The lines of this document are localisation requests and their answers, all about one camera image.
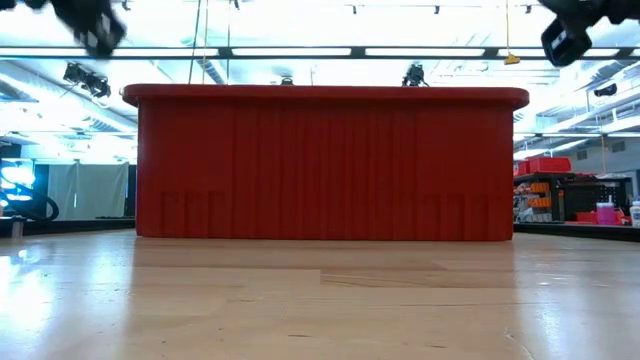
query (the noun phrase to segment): wooden floor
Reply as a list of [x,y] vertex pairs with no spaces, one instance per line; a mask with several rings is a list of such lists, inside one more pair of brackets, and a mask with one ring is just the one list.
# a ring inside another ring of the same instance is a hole
[[0,359],[638,359],[640,245],[0,239]]

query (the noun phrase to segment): air duct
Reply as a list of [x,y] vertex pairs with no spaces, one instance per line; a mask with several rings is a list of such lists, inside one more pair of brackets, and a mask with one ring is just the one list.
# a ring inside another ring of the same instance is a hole
[[[185,38],[181,41],[182,45],[186,47],[193,47],[196,39],[193,37]],[[197,59],[194,60],[200,67],[209,75],[209,77],[219,85],[226,85],[228,83],[227,76],[223,73],[222,66],[217,60],[204,60]]]
[[68,91],[60,85],[36,76],[32,72],[8,61],[0,61],[0,81],[29,94],[40,103],[55,104],[60,109],[73,112],[74,109],[86,112],[118,131],[136,130],[138,124],[114,111],[102,109],[93,102]]

